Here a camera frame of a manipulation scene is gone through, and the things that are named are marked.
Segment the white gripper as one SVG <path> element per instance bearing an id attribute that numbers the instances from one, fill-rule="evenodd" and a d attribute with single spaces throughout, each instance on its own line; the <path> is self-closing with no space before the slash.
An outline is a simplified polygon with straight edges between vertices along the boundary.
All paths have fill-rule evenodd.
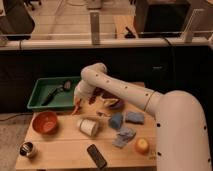
<path id="1" fill-rule="evenodd" d="M 94 90 L 94 86 L 88 84 L 84 80 L 81 80 L 74 89 L 74 99 L 89 100 L 92 97 Z"/>

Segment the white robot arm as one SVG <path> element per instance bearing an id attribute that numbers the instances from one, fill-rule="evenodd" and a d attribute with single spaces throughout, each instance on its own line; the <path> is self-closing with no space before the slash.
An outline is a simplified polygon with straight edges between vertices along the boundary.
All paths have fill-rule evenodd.
<path id="1" fill-rule="evenodd" d="M 155 118 L 157 171 L 213 171 L 206 117 L 192 94 L 173 90 L 165 94 L 107 75 L 102 63 L 81 70 L 75 99 L 88 99 L 104 89 Z"/>

